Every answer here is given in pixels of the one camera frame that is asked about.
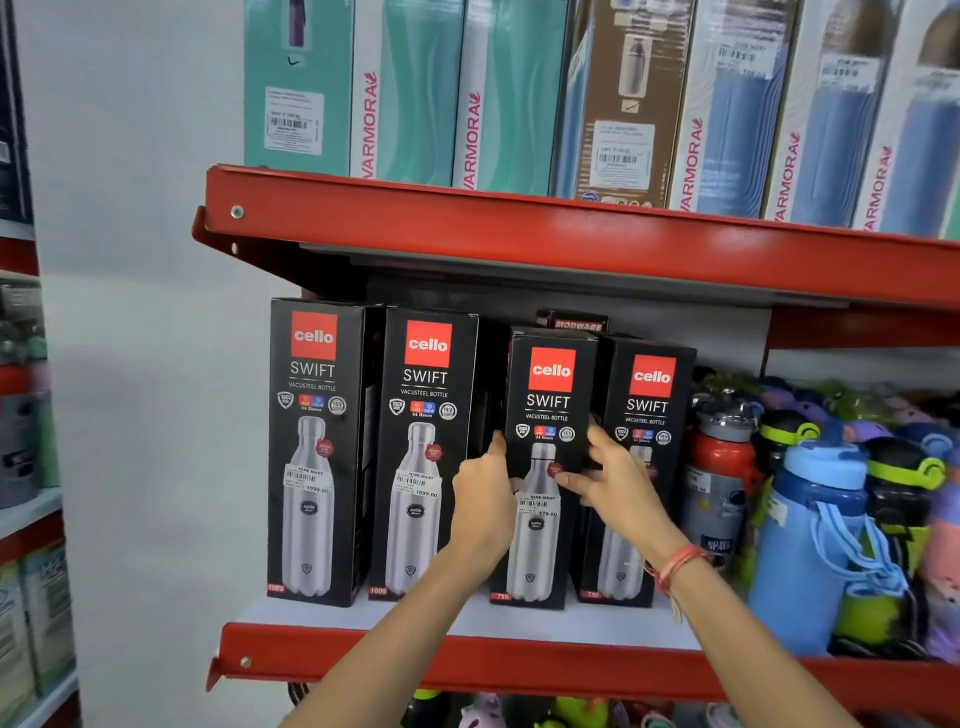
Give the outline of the lime green bottle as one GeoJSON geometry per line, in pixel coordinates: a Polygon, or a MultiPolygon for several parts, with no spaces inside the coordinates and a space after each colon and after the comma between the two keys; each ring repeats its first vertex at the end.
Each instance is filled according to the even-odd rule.
{"type": "Polygon", "coordinates": [[[828,653],[835,657],[926,662],[930,609],[920,572],[928,526],[881,527],[891,558],[907,578],[908,588],[898,597],[845,596],[841,602],[828,653]]]}

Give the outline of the teal bottle box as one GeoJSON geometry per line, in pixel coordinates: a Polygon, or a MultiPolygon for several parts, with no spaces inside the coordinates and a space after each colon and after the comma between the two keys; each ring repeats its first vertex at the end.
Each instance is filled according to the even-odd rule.
{"type": "Polygon", "coordinates": [[[549,193],[570,0],[466,0],[452,187],[549,193]]]}
{"type": "Polygon", "coordinates": [[[387,0],[245,2],[245,164],[374,179],[387,0]]]}
{"type": "Polygon", "coordinates": [[[449,188],[466,0],[354,0],[349,175],[449,188]]]}

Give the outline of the black bottle with lime lid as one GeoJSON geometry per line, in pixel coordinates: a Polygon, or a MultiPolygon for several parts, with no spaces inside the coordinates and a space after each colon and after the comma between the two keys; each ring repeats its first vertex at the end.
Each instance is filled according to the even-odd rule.
{"type": "Polygon", "coordinates": [[[881,436],[863,444],[867,453],[867,513],[889,536],[923,546],[937,490],[946,478],[946,464],[917,443],[881,436]]]}
{"type": "Polygon", "coordinates": [[[819,438],[821,428],[806,415],[791,409],[771,409],[754,418],[751,443],[759,472],[755,501],[764,493],[767,480],[781,466],[786,451],[800,442],[819,438]]]}

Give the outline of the brown and blue bottle box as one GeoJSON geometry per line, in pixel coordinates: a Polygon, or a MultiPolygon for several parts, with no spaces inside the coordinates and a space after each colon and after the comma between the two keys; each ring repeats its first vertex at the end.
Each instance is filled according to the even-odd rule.
{"type": "Polygon", "coordinates": [[[696,0],[577,0],[551,194],[667,207],[696,0]]]}

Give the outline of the person's right forearm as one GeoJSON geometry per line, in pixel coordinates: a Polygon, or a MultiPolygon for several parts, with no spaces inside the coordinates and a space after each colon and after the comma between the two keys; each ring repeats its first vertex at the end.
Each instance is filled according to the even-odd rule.
{"type": "Polygon", "coordinates": [[[656,571],[744,728],[862,728],[688,545],[656,571]]]}

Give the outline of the large black bottle box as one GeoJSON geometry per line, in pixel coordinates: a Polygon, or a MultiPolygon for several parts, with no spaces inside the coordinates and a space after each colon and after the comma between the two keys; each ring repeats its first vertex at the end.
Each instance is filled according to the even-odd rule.
{"type": "Polygon", "coordinates": [[[370,564],[384,306],[270,303],[267,591],[346,608],[370,564]]]}
{"type": "Polygon", "coordinates": [[[450,541],[468,458],[479,319],[389,307],[367,596],[398,601],[450,541]]]}

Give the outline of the black box with red stripe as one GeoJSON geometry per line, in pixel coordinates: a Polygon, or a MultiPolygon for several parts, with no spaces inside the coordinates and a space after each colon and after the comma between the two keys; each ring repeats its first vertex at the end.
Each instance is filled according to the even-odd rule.
{"type": "Polygon", "coordinates": [[[544,308],[536,311],[534,323],[554,331],[586,332],[605,334],[609,329],[609,316],[578,310],[544,308]]]}

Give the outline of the pale green product boxes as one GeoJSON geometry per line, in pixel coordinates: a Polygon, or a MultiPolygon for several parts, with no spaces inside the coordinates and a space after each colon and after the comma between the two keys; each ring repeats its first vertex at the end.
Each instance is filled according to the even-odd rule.
{"type": "Polygon", "coordinates": [[[0,561],[0,728],[14,728],[76,667],[66,540],[0,561]]]}

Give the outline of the white and red shelving unit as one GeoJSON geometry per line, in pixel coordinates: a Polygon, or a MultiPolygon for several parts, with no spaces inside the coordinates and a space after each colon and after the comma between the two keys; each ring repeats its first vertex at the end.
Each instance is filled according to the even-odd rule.
{"type": "MultiPolygon", "coordinates": [[[[28,338],[39,330],[46,339],[42,303],[33,227],[0,220],[0,363],[18,363],[31,372],[28,338]]],[[[66,544],[61,487],[40,487],[34,499],[0,510],[0,561],[19,559],[59,539],[66,544]]],[[[77,655],[72,674],[13,728],[82,728],[77,655]]]]}

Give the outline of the person's left forearm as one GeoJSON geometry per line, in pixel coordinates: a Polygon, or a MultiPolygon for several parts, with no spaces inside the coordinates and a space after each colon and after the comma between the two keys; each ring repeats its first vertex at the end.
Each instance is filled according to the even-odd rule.
{"type": "Polygon", "coordinates": [[[450,540],[423,577],[276,728],[399,728],[409,700],[509,542],[450,540]]]}

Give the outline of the person's right hand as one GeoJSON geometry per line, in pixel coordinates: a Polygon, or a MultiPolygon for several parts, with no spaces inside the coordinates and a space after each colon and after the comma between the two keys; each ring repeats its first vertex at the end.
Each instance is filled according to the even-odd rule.
{"type": "Polygon", "coordinates": [[[659,572],[689,540],[668,516],[641,460],[593,422],[586,433],[594,470],[605,472],[604,504],[596,511],[659,572]]]}

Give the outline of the red and grey bottle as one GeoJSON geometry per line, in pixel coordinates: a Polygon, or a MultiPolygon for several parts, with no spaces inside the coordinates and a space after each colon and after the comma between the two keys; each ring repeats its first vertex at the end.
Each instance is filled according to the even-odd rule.
{"type": "Polygon", "coordinates": [[[747,402],[702,410],[688,447],[679,526],[716,571],[733,562],[761,474],[752,442],[756,421],[747,402]]]}

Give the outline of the lime animal bottle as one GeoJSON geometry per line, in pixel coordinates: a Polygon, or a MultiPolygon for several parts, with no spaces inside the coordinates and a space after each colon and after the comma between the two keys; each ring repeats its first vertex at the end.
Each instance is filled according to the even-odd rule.
{"type": "Polygon", "coordinates": [[[609,728],[609,700],[557,696],[549,711],[549,721],[560,728],[609,728]]]}

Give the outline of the small black bottle box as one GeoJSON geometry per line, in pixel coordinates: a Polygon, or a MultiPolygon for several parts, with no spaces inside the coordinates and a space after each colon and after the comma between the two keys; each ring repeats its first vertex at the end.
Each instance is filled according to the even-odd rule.
{"type": "Polygon", "coordinates": [[[565,608],[579,500],[556,478],[589,460],[597,348],[589,332],[511,329],[503,433],[516,507],[509,551],[489,580],[494,604],[565,608]]]}
{"type": "MultiPolygon", "coordinates": [[[[599,335],[592,413],[606,433],[642,460],[669,515],[690,404],[697,351],[627,334],[599,335]]],[[[653,578],[642,555],[580,505],[570,564],[578,601],[648,608],[653,578]]]]}

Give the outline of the grey bottle with red lid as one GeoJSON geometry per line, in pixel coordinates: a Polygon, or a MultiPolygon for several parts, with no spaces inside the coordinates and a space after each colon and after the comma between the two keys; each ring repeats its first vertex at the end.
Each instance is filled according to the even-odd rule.
{"type": "Polygon", "coordinates": [[[37,420],[30,370],[0,363],[0,510],[26,504],[39,494],[37,420]]]}

